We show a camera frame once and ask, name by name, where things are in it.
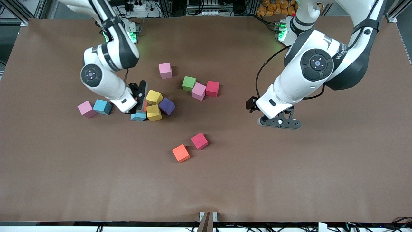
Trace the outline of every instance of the orange cube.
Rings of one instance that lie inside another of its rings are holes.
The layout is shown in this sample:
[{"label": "orange cube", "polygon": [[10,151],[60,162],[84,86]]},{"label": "orange cube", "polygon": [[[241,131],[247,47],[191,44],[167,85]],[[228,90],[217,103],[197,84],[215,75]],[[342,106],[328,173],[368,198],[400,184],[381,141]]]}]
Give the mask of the orange cube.
[{"label": "orange cube", "polygon": [[179,163],[182,163],[183,161],[187,160],[190,158],[189,153],[186,150],[186,147],[184,144],[178,146],[177,148],[173,149],[173,154],[175,154],[176,159],[178,160]]},{"label": "orange cube", "polygon": [[145,103],[143,104],[143,111],[144,112],[147,111],[147,100],[145,100]]}]

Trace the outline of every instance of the magenta cube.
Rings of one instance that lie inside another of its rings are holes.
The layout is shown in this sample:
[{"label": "magenta cube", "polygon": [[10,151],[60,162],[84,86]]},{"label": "magenta cube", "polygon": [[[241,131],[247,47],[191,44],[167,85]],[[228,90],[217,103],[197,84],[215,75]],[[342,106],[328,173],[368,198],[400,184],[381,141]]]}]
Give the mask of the magenta cube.
[{"label": "magenta cube", "polygon": [[97,114],[97,112],[93,110],[92,103],[90,103],[89,101],[83,102],[82,104],[78,105],[77,108],[79,109],[80,113],[86,118],[92,118]]},{"label": "magenta cube", "polygon": [[205,98],[205,90],[206,86],[196,82],[192,89],[192,97],[198,99],[199,101],[203,101]]},{"label": "magenta cube", "polygon": [[209,80],[206,85],[206,96],[218,97],[219,82]]},{"label": "magenta cube", "polygon": [[202,132],[200,132],[199,134],[195,135],[194,137],[191,138],[194,146],[196,147],[196,149],[201,150],[204,147],[206,147],[209,142],[206,140],[205,136],[203,135]]},{"label": "magenta cube", "polygon": [[172,78],[172,67],[170,63],[159,64],[159,73],[162,79]]}]

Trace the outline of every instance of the cube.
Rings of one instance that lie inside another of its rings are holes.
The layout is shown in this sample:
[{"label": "cube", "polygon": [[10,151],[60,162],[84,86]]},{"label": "cube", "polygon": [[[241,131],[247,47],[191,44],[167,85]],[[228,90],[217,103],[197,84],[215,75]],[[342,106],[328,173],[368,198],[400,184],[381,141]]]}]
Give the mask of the cube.
[{"label": "cube", "polygon": [[194,144],[194,146],[196,147],[196,149],[201,150],[204,147],[206,147],[209,143],[207,142],[205,136],[203,135],[202,132],[200,132],[199,134],[195,135],[192,139],[192,142]]},{"label": "cube", "polygon": [[218,97],[219,82],[209,80],[206,85],[206,96]]},{"label": "cube", "polygon": [[163,100],[163,96],[161,93],[156,92],[154,90],[149,90],[146,96],[146,101],[150,105],[157,105]]},{"label": "cube", "polygon": [[109,115],[112,110],[112,104],[107,101],[97,99],[96,103],[94,103],[93,110],[99,114]]},{"label": "cube", "polygon": [[198,99],[199,101],[203,101],[205,98],[205,90],[206,86],[201,83],[196,83],[192,89],[192,97]]},{"label": "cube", "polygon": [[183,161],[190,158],[190,155],[187,152],[186,147],[183,144],[173,149],[172,151],[173,151],[173,154],[175,154],[175,157],[179,163],[182,163]]},{"label": "cube", "polygon": [[143,112],[146,112],[146,110],[147,110],[147,100],[145,100],[145,103],[144,103],[144,105],[143,105]]},{"label": "cube", "polygon": [[92,118],[97,114],[97,112],[93,110],[93,106],[89,101],[83,102],[82,104],[78,105],[77,108],[79,109],[80,113],[86,118]]},{"label": "cube", "polygon": [[172,67],[170,63],[159,64],[159,73],[162,79],[172,78]]},{"label": "cube", "polygon": [[146,112],[136,112],[130,115],[130,120],[133,121],[143,121],[146,119]]},{"label": "cube", "polygon": [[176,108],[176,106],[171,100],[169,100],[169,99],[167,99],[167,97],[165,97],[165,98],[163,98],[163,100],[159,104],[159,108],[165,114],[170,115],[173,112],[173,110]]},{"label": "cube", "polygon": [[147,107],[147,118],[150,121],[156,121],[162,118],[162,114],[160,113],[158,105],[152,105]]},{"label": "cube", "polygon": [[191,92],[195,84],[196,78],[185,76],[185,78],[183,79],[182,88],[183,90]]}]

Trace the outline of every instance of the cable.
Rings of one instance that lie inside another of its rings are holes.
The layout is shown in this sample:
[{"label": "cable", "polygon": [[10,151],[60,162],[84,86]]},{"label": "cable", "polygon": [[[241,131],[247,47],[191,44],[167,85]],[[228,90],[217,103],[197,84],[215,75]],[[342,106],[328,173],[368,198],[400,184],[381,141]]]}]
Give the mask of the cable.
[{"label": "cable", "polygon": [[396,220],[396,221],[393,221],[392,224],[393,224],[393,223],[401,222],[401,221],[406,220],[406,219],[412,219],[412,217],[404,217],[404,218],[398,219],[398,220]]},{"label": "cable", "polygon": [[191,13],[187,13],[187,14],[191,15],[191,16],[199,15],[200,13],[202,13],[204,7],[205,7],[205,1],[201,0],[201,2],[199,3],[199,9],[197,10],[197,12],[194,13],[194,14],[191,14]]},{"label": "cable", "polygon": [[6,8],[5,8],[4,6],[2,6],[2,5],[0,6],[0,9],[1,9],[1,8],[3,8],[3,10],[1,11],[0,15],[2,15],[3,12],[4,12],[4,10],[6,9]]},{"label": "cable", "polygon": [[314,98],[320,97],[323,94],[324,91],[325,91],[325,84],[322,85],[322,91],[318,95],[312,96],[312,97],[304,97],[303,100],[309,100],[309,99],[314,99]]},{"label": "cable", "polygon": [[[376,7],[376,4],[378,3],[379,0],[375,0],[375,2],[373,3],[372,8],[369,11],[369,14],[367,16],[366,19],[369,19],[369,17],[372,15],[373,10]],[[360,28],[359,30],[361,30],[358,34],[358,36],[356,37],[356,39],[354,40],[354,42],[351,44],[351,46],[349,46],[349,49],[353,48],[353,46],[356,44],[356,42],[359,40],[359,38],[361,37],[361,34],[363,33],[363,30],[365,29],[365,27]]]},{"label": "cable", "polygon": [[103,226],[102,225],[98,226],[96,232],[102,232],[102,231],[103,231]]},{"label": "cable", "polygon": [[121,12],[120,12],[120,10],[119,10],[118,6],[116,5],[116,3],[114,3],[114,2],[113,2],[113,4],[115,5],[116,9],[119,11],[119,15],[120,15],[120,17],[121,17],[121,18],[126,17],[126,15],[125,15],[125,14],[123,14],[123,13],[121,13]]},{"label": "cable", "polygon": [[124,82],[126,82],[126,80],[127,80],[127,75],[129,74],[129,69],[127,69],[127,72],[126,72],[126,74],[124,75]]},{"label": "cable", "polygon": [[257,97],[260,98],[260,94],[259,94],[259,90],[258,90],[258,79],[259,79],[259,74],[262,71],[262,69],[265,67],[265,65],[271,60],[273,59],[273,57],[275,57],[277,54],[281,53],[282,51],[284,51],[286,48],[290,48],[290,46],[284,47],[282,48],[280,51],[276,52],[273,56],[271,56],[263,65],[262,67],[259,69],[259,71],[257,72],[256,75],[256,82],[255,82],[255,87],[256,87],[256,94]]}]

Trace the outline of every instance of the wire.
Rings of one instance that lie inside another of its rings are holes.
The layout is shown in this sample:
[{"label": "wire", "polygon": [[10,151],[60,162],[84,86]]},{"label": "wire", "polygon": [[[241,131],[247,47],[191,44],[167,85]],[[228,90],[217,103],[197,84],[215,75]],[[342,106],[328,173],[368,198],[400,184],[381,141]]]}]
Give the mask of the wire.
[{"label": "wire", "polygon": [[103,231],[103,226],[102,225],[98,226],[96,232],[102,232],[102,231]]},{"label": "wire", "polygon": [[286,48],[290,48],[290,46],[284,47],[282,48],[280,51],[276,52],[273,56],[271,56],[263,65],[262,67],[259,69],[259,71],[257,72],[256,75],[256,82],[255,82],[255,87],[256,87],[256,94],[257,97],[260,98],[260,94],[259,94],[259,90],[258,90],[258,79],[259,79],[259,74],[262,71],[262,69],[265,67],[265,65],[271,60],[273,59],[273,57],[277,56],[279,53],[281,53],[282,51],[284,51]]},{"label": "wire", "polygon": [[3,14],[4,10],[6,9],[4,6],[1,6],[0,9],[3,8],[3,10],[1,11],[0,15]]},{"label": "wire", "polygon": [[325,91],[325,84],[322,85],[322,91],[318,95],[312,96],[312,97],[304,97],[303,100],[309,100],[309,99],[314,99],[314,98],[320,97],[323,94],[324,91]]},{"label": "wire", "polygon": [[[370,18],[370,16],[372,15],[372,12],[373,12],[373,10],[375,9],[377,3],[378,3],[378,0],[375,0],[375,2],[373,3],[373,6],[372,6],[372,8],[370,9],[369,14],[368,14],[368,16],[367,16],[366,19],[369,19],[369,18]],[[356,39],[354,40],[354,42],[351,44],[351,46],[349,46],[349,49],[353,48],[353,46],[356,44],[356,42],[357,42],[357,41],[359,40],[359,38],[361,37],[364,29],[365,29],[365,27],[362,27],[361,29],[359,29],[360,32],[359,32],[358,36],[356,37]]]},{"label": "wire", "polygon": [[393,221],[392,223],[398,223],[398,222],[401,222],[401,221],[406,220],[406,219],[412,219],[412,217],[404,217],[404,218],[398,219],[396,221]]},{"label": "wire", "polygon": [[201,0],[201,2],[199,3],[199,9],[197,10],[197,12],[194,13],[194,14],[191,14],[191,13],[187,13],[187,14],[191,15],[191,16],[199,15],[200,13],[202,13],[204,7],[205,7],[205,1]]},{"label": "wire", "polygon": [[367,231],[369,231],[369,232],[373,232],[373,231],[371,231],[368,227],[366,227],[366,226],[362,226],[360,223],[358,223],[358,225],[360,226],[360,227],[363,227],[363,228],[365,228]]},{"label": "wire", "polygon": [[126,74],[124,75],[124,82],[126,82],[126,80],[127,80],[127,75],[129,74],[129,69],[127,69],[127,72],[126,72]]},{"label": "wire", "polygon": [[161,11],[162,12],[162,14],[163,14],[163,18],[165,17],[165,15],[167,15],[167,14],[165,14],[165,13],[168,13],[168,14],[172,14],[172,13],[170,13],[170,12],[168,12],[168,11],[164,11],[164,10],[162,10],[161,8],[160,8],[160,6],[157,4],[157,2],[156,1],[154,1],[154,3],[156,4],[156,7],[158,8],[158,10],[159,10],[159,12]]}]

